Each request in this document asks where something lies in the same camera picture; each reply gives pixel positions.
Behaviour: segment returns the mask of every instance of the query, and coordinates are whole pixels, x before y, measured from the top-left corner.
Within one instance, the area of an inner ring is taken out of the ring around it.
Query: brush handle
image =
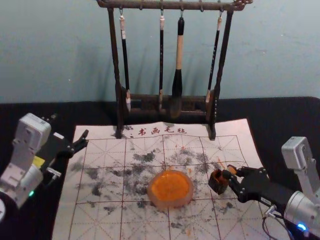
[[[218,47],[218,41],[219,41],[219,35],[220,35],[221,22],[222,22],[222,18],[219,17],[218,18],[217,28],[216,28],[216,33],[215,33],[215,41],[214,41],[214,47],[213,47],[210,76],[209,76],[209,84],[208,84],[208,90],[209,91],[211,89],[212,78],[213,78],[213,75],[214,75],[214,68],[215,68],[215,62],[216,62],[216,55],[217,55],[217,47]]]
[[[183,17],[180,17],[178,21],[178,38],[176,44],[176,61],[175,61],[175,69],[182,69],[182,57],[183,57],[183,49],[184,49],[184,30],[185,30],[185,20]]]
[[[164,27],[165,17],[160,17],[160,78],[159,78],[159,94],[163,88],[164,79]]]
[[[174,79],[172,84],[173,98],[180,98],[182,95],[182,58],[183,58],[183,49],[184,49],[184,29],[185,29],[185,20],[183,17],[180,17],[178,21],[175,73],[174,73]]]
[[[119,20],[120,20],[120,29],[121,29],[121,39],[122,39],[125,89],[129,90],[130,86],[129,86],[129,68],[128,68],[127,43],[126,43],[126,31],[125,31],[125,17],[121,15]]]

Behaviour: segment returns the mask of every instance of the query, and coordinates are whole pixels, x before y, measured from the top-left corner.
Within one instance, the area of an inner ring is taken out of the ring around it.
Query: small orange object
[[[190,178],[176,170],[158,173],[147,189],[150,200],[159,209],[178,208],[188,204],[193,191],[194,186]]]

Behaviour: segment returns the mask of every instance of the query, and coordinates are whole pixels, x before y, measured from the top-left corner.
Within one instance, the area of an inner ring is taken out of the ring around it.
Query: calligraphy brush
[[[120,15],[120,28],[121,28],[121,39],[122,39],[122,51],[123,51],[123,63],[124,63],[124,77],[125,77],[125,103],[128,111],[131,110],[131,97],[129,87],[129,71],[128,71],[128,57],[127,57],[127,44],[126,44],[126,31],[125,31],[125,17]]]
[[[176,62],[175,73],[172,84],[172,96],[170,105],[170,115],[172,118],[177,118],[181,113],[182,107],[182,57],[184,48],[184,28],[185,20],[181,16],[178,21],[178,37],[176,45]]]
[[[220,14],[220,17],[218,18],[216,33],[215,33],[215,41],[214,41],[214,47],[213,47],[210,76],[209,76],[209,84],[208,84],[208,90],[207,90],[206,98],[205,98],[206,105],[209,103],[209,100],[210,100],[210,90],[211,90],[212,77],[214,74],[214,68],[215,68],[215,62],[216,62],[216,54],[217,54],[217,47],[218,47],[218,41],[219,41],[219,35],[220,35],[221,22],[222,22],[222,18],[221,18],[221,14]]]
[[[165,17],[160,17],[160,77],[159,77],[159,110],[162,108],[163,99],[163,79],[164,79],[164,26]]]

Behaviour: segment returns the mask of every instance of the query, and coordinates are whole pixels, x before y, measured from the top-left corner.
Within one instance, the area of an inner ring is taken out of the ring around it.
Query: robotic arm
[[[320,179],[308,140],[291,137],[281,151],[286,166],[298,175],[303,192],[270,182],[263,167],[236,169],[229,165],[223,171],[216,169],[210,176],[209,185],[218,194],[229,185],[241,203],[259,201],[270,207],[266,214],[277,210],[304,231],[305,236],[312,233],[320,237]],[[242,181],[239,182],[236,176],[243,177]]]
[[[61,173],[51,168],[57,157],[71,158],[88,145],[86,130],[79,140],[70,143],[61,134],[51,132],[50,119],[31,113],[22,117],[13,140],[11,160],[0,176],[0,223],[11,217],[44,180],[51,184]]]

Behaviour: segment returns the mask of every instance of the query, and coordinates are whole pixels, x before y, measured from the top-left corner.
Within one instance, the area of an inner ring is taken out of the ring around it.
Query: paper sheet
[[[89,130],[86,149],[70,159],[54,240],[249,240],[269,239],[262,229],[264,206],[240,203],[230,188],[217,195],[208,186],[216,168],[262,167],[246,119],[206,125],[157,122],[125,126],[77,126],[74,139]],[[194,184],[189,205],[157,210],[149,201],[149,181],[165,169],[186,173]],[[267,229],[289,239],[268,220]]]

